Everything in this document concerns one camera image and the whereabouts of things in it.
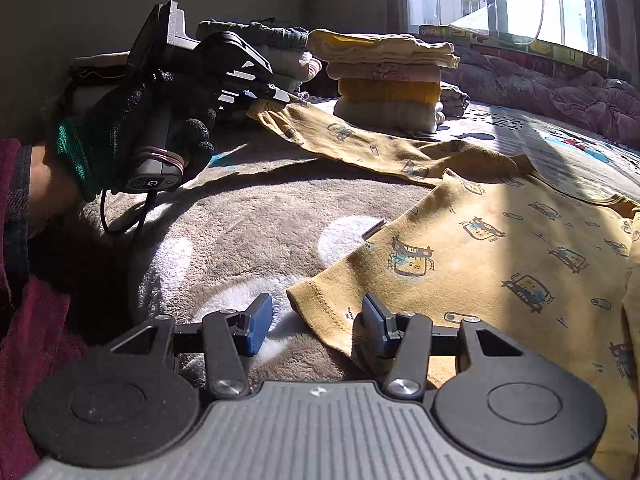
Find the maroon sleeved left forearm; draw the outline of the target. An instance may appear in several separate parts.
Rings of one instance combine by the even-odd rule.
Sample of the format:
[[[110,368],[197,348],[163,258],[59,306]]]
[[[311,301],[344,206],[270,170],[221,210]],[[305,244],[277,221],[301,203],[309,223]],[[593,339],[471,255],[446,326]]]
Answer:
[[[70,297],[29,270],[29,237],[81,204],[75,178],[46,144],[1,141],[1,477],[38,463],[24,424],[43,379],[79,360],[86,345],[66,326]]]

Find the black gloved left hand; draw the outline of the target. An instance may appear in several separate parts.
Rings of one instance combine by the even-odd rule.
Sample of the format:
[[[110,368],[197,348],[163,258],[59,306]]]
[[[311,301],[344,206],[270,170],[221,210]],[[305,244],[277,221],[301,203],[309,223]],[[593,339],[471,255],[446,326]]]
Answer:
[[[186,163],[184,182],[194,179],[214,154],[210,134],[216,110],[208,93],[172,73],[129,79],[81,114],[72,109],[76,89],[71,82],[58,97],[51,132],[55,155],[87,203],[124,186],[134,152],[145,146],[146,130],[163,110],[170,114],[168,150]]]

